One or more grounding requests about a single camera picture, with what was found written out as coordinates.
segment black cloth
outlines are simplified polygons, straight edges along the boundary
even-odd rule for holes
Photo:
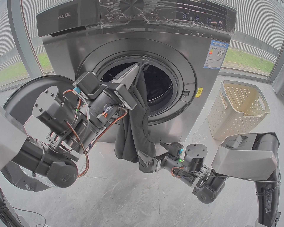
[[[148,134],[148,115],[150,109],[147,105],[147,90],[144,79],[144,71],[149,67],[149,63],[138,63],[140,70],[129,88],[130,94],[136,100],[137,105],[133,110],[121,119],[119,130],[115,141],[115,155],[119,159],[125,159],[131,162],[139,161],[139,169],[144,173],[152,173],[147,165],[138,156],[138,151],[156,156],[155,144],[151,141]],[[128,67],[115,76],[115,79],[122,76],[134,65]]]

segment plastic wrap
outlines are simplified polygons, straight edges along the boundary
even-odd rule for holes
[[[236,10],[214,2],[144,0],[144,8],[135,16],[123,13],[120,2],[121,0],[100,1],[101,28],[142,23],[144,25],[203,28],[230,35],[235,32]]]

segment washing machine door opening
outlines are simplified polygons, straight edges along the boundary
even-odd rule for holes
[[[118,73],[135,64],[129,62],[117,65],[108,70],[101,78],[102,82],[109,82]],[[170,103],[174,94],[174,86],[171,78],[162,69],[151,65],[144,71],[147,89],[147,101],[150,107],[150,115],[163,111]]]

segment grass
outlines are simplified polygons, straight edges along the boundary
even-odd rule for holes
[[[52,67],[49,62],[46,53],[39,54],[38,60],[44,71],[51,71]],[[235,49],[229,48],[224,61],[235,62],[238,64],[243,64],[256,68],[262,72],[270,73],[274,63],[262,59],[260,57],[245,53],[243,51],[238,51]],[[27,71],[22,62],[18,62],[14,65],[8,66],[7,68],[0,71],[0,84],[6,81],[12,81],[13,79],[27,75]]]
[[[238,51],[229,48],[224,61],[235,62],[238,64],[243,64],[251,68],[256,68],[262,72],[270,73],[274,63],[267,61],[263,58],[254,56],[252,54],[245,53],[243,51]]]
[[[52,67],[46,53],[39,54],[37,57],[44,71],[52,71]],[[28,73],[24,64],[22,62],[18,62],[0,71],[0,84],[25,75],[28,75]]]

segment control knob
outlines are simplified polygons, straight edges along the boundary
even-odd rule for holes
[[[136,16],[144,9],[143,0],[121,0],[119,3],[120,11],[127,16]]]

